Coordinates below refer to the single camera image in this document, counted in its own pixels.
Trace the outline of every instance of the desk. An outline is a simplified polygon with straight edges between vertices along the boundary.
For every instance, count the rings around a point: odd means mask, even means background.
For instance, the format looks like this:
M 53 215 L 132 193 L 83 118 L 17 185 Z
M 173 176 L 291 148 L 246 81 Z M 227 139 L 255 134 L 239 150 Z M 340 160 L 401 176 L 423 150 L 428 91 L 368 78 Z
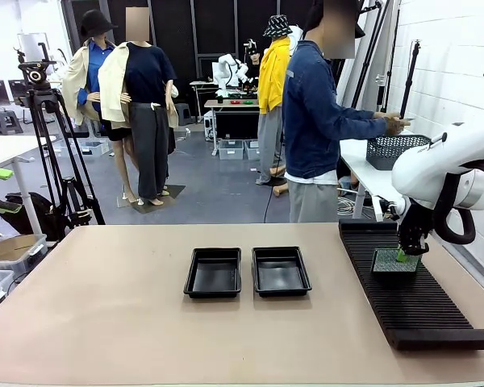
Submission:
M 368 191 L 372 197 L 375 197 L 373 206 L 375 216 L 379 220 L 382 217 L 382 210 L 376 197 L 381 196 L 389 202 L 395 202 L 401 199 L 402 195 L 393 187 L 392 171 L 379 171 L 366 161 L 367 144 L 367 140 L 346 139 L 340 141 L 340 156 L 360 182 L 353 218 L 361 218 L 365 191 Z
M 199 90 L 200 89 L 218 89 L 219 86 L 216 85 L 214 82 L 204 82 L 204 81 L 193 81 L 190 83 L 192 89 L 195 91 L 195 98 L 197 100 L 197 114 L 198 114 L 198 122 L 201 122 L 202 115 L 201 115 L 201 101 L 199 99 Z
M 239 101 L 239 104 L 231 104 L 231 101 Z M 251 105 L 246 105 L 244 102 L 251 101 Z M 211 109 L 211 113 L 213 114 L 213 119 L 211 120 L 213 123 L 213 152 L 211 153 L 212 156 L 217 156 L 217 151 L 219 150 L 217 144 L 217 128 L 215 127 L 215 110 L 222 111 L 225 108 L 229 109 L 256 109 L 259 110 L 260 107 L 258 106 L 257 99 L 224 99 L 223 103 L 219 103 L 215 99 L 210 99 L 207 103 L 204 104 L 204 107 L 207 109 Z
M 51 141 L 55 139 L 55 136 L 50 136 Z M 46 140 L 41 139 L 41 143 L 45 145 Z M 35 135 L 0 135 L 0 168 L 12 164 L 32 231 L 34 234 L 43 234 L 41 232 L 40 222 L 35 214 L 31 195 L 25 186 L 22 170 L 19 167 L 19 163 L 29 163 L 34 160 L 34 158 L 25 159 L 20 157 L 20 155 L 36 148 L 38 148 L 38 140 Z
M 484 328 L 484 290 L 429 242 L 423 262 L 471 324 Z M 251 249 L 264 246 L 301 248 L 308 297 L 253 294 Z M 242 249 L 238 298 L 183 294 L 197 247 Z M 484 381 L 484 352 L 391 349 L 335 223 L 78 227 L 0 305 L 2 383 L 477 381 Z

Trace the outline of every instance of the gray trousers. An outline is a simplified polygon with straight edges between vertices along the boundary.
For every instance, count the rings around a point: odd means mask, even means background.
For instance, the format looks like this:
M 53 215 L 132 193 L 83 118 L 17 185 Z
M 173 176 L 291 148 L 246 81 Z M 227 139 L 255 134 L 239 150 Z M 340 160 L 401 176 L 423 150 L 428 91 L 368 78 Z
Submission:
M 269 170 L 285 165 L 285 152 L 282 151 L 283 119 L 282 107 L 277 106 L 258 119 L 258 147 L 260 148 L 260 183 L 271 180 Z
M 163 191 L 169 159 L 169 119 L 163 107 L 152 110 L 150 103 L 129 105 L 132 138 L 140 166 L 138 195 L 154 200 Z
M 339 198 L 336 185 L 288 182 L 291 223 L 338 222 Z

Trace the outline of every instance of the green object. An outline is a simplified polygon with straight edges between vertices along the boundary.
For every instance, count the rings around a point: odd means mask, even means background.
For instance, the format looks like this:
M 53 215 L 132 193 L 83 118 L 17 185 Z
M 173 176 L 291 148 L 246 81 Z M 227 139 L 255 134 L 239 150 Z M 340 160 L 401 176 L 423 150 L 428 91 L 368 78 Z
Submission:
M 0 202 L 0 214 L 17 214 L 22 208 L 21 204 Z
M 377 248 L 374 251 L 373 273 L 415 273 L 421 256 L 409 256 L 400 248 Z
M 407 256 L 405 255 L 405 252 L 400 248 L 398 250 L 398 255 L 396 256 L 396 260 L 398 262 L 407 262 Z
M 13 176 L 13 171 L 9 169 L 0 168 L 0 180 L 9 180 Z

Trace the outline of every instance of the hand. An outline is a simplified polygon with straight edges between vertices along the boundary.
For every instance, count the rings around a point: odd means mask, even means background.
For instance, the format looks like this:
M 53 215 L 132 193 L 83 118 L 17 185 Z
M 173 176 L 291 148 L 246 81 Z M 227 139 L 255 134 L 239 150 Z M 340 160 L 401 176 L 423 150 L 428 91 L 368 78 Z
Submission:
M 167 110 L 171 110 L 171 111 L 176 111 L 176 107 L 174 106 L 174 102 L 172 100 L 172 97 L 169 98 L 165 98 L 165 103 L 167 105 Z
M 86 99 L 91 102 L 100 102 L 100 93 L 99 92 L 89 93 Z
M 129 102 L 131 102 L 131 97 L 127 93 L 121 93 L 120 94 L 120 101 L 121 101 L 121 103 L 129 103 Z

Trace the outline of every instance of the black mesh basket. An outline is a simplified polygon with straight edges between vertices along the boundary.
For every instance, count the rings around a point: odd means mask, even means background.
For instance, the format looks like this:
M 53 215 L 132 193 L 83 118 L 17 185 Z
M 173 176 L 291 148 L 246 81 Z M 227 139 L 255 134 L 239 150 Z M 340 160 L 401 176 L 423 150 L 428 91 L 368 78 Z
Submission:
M 430 143 L 424 135 L 386 135 L 368 140 L 365 159 L 379 171 L 392 171 L 396 160 L 407 149 Z

